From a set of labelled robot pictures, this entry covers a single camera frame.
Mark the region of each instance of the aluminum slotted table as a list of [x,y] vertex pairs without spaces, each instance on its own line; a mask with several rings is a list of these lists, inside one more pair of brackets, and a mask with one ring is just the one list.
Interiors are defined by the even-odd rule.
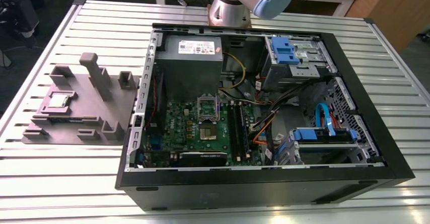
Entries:
[[20,139],[65,64],[98,55],[109,74],[142,72],[152,23],[207,24],[205,8],[80,1],[73,5],[0,120],[0,220],[54,223],[426,223],[430,219],[430,97],[378,28],[362,19],[283,14],[253,28],[333,33],[415,179],[340,204],[144,213],[113,188],[120,146],[26,145]]

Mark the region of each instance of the blue plastic latch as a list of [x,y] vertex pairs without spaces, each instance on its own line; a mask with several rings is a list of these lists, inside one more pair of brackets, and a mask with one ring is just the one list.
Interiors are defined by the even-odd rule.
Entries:
[[272,37],[271,46],[276,55],[277,64],[299,64],[300,60],[295,57],[293,46],[289,43],[288,38]]
[[303,140],[316,140],[316,133],[313,129],[299,129]]
[[144,159],[145,159],[145,156],[142,154],[138,154],[138,161],[142,162]]
[[357,140],[357,134],[353,129],[349,130],[349,135],[351,135],[352,141],[355,142]]
[[297,141],[301,139],[301,135],[300,135],[300,132],[297,130],[293,130],[292,131],[292,135],[293,135],[293,140]]
[[275,155],[275,159],[279,159],[279,156],[281,155],[281,151],[284,150],[284,148],[287,147],[287,143],[283,142],[279,149],[277,149],[277,152],[276,152],[276,155]]

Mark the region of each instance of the gray plastic post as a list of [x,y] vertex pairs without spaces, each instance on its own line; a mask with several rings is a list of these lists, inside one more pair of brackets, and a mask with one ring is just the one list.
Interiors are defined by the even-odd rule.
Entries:
[[108,121],[104,121],[101,134],[105,136],[106,140],[121,140],[124,138],[124,133],[125,132],[118,122],[114,123],[114,126],[112,128]]
[[49,77],[53,81],[53,84],[60,88],[61,86],[69,87],[66,78],[74,77],[74,75],[68,66],[58,65],[53,67]]
[[97,55],[94,53],[82,53],[78,59],[80,65],[86,67],[90,82],[98,91],[100,97],[104,102],[112,100],[109,85],[105,84],[104,76],[101,75],[98,65],[96,64]]
[[76,135],[80,140],[97,140],[97,139],[100,139],[100,135],[94,129],[78,129]]
[[136,82],[130,71],[121,71],[118,76],[118,83],[122,90],[136,89]]

